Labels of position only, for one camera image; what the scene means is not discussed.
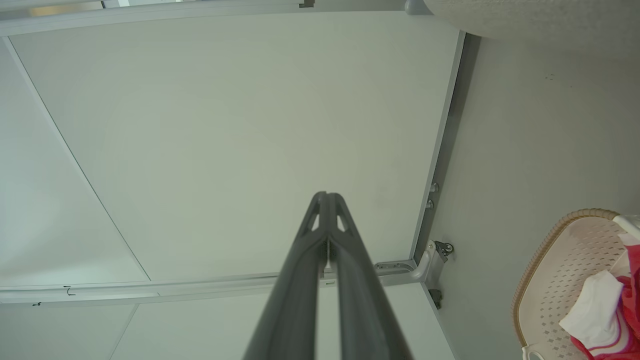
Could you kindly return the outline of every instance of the white cloth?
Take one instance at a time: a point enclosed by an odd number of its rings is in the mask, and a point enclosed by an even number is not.
[[[586,348],[616,343],[620,334],[616,309],[621,292],[622,284],[607,270],[589,276],[560,326]]]

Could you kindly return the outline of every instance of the basket handle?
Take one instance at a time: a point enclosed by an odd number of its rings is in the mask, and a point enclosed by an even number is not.
[[[540,355],[540,353],[536,350],[537,348],[537,343],[535,344],[531,344],[531,345],[527,345],[525,347],[522,348],[522,360],[532,360],[531,359],[531,354],[535,354],[535,356],[538,357],[538,359],[540,360],[545,360],[544,357],[542,357],[542,355]]]

